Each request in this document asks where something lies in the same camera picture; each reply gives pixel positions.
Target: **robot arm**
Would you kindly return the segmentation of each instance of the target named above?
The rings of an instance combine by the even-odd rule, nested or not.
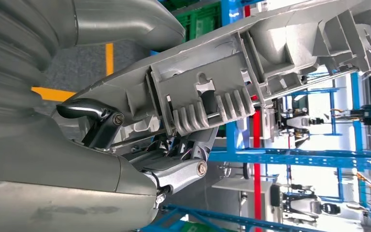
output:
[[[204,175],[216,127],[311,84],[371,73],[370,3],[320,0],[264,12],[141,60],[58,108],[94,121],[74,143],[33,110],[42,99],[30,88],[42,85],[57,51],[120,39],[163,51],[180,44],[183,27],[157,0],[0,0],[0,231],[147,225],[163,194]],[[321,64],[339,73],[301,81]],[[210,84],[211,104],[199,95]],[[168,138],[180,135],[177,147],[104,152],[119,127],[150,116]]]

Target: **green crate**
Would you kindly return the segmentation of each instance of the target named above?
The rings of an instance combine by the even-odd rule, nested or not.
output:
[[[189,6],[198,2],[199,0],[166,0],[162,2],[163,6],[167,8],[169,11],[174,11],[180,9],[182,7]]]
[[[186,30],[183,42],[187,42],[221,27],[221,2],[179,14],[176,18]]]
[[[232,230],[223,229],[226,232],[236,232]],[[186,222],[181,232],[215,232],[217,230],[210,228],[207,225],[195,222]]]

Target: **gray floor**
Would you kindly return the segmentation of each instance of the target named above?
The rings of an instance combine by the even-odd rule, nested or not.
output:
[[[148,55],[148,50],[133,42],[115,43],[114,70],[125,68]],[[79,91],[87,87],[105,76],[104,46],[78,47],[59,52],[47,71],[47,76],[43,87],[68,91]],[[51,115],[57,103],[44,101],[43,106],[37,107],[36,110]],[[65,121],[60,124],[62,124],[61,128],[67,138],[82,139],[78,127],[70,126]],[[209,162],[208,173],[203,179],[179,193],[169,196],[164,203],[238,215],[238,192],[211,187],[220,180],[221,173],[217,168],[218,164]],[[228,229],[237,229],[236,225],[230,223],[216,222],[216,224]]]

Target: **black rubber part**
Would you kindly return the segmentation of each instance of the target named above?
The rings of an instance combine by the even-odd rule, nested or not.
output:
[[[271,185],[271,205],[279,207],[281,204],[280,187],[278,185]]]
[[[243,163],[243,176],[246,180],[251,178],[248,163]]]

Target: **red pole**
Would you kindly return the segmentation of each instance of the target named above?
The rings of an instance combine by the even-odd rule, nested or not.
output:
[[[255,110],[252,118],[253,126],[253,147],[261,147],[261,111]],[[261,200],[261,166],[259,163],[254,163],[254,217],[262,219],[262,200]],[[262,232],[261,228],[256,227],[255,232]]]
[[[251,16],[251,8],[249,5],[244,6],[244,15],[245,17]]]

